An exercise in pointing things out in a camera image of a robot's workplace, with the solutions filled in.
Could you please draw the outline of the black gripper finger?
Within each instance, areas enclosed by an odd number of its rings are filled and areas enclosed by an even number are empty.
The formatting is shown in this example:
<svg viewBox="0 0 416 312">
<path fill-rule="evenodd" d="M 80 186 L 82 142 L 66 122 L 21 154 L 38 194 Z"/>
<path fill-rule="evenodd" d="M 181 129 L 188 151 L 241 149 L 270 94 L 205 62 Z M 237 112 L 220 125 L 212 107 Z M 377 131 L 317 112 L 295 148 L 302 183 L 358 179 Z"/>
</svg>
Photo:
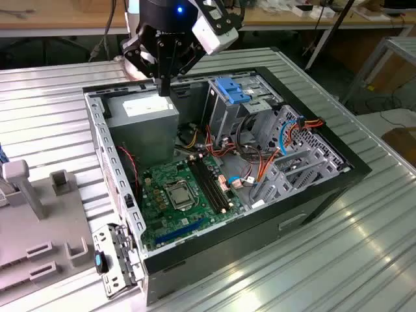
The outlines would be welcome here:
<svg viewBox="0 0 416 312">
<path fill-rule="evenodd" d="M 135 79 L 147 77 L 157 85 L 160 96 L 166 96 L 166 74 L 162 72 L 157 57 L 153 57 L 140 43 L 138 37 L 122 42 L 125 68 Z"/>
<path fill-rule="evenodd" d="M 168 73 L 166 74 L 166 96 L 170 93 L 170 85 L 174 77 L 186 74 L 204 56 L 201 44 L 193 41 L 186 49 L 179 53 L 179 42 L 175 43 Z"/>
</svg>

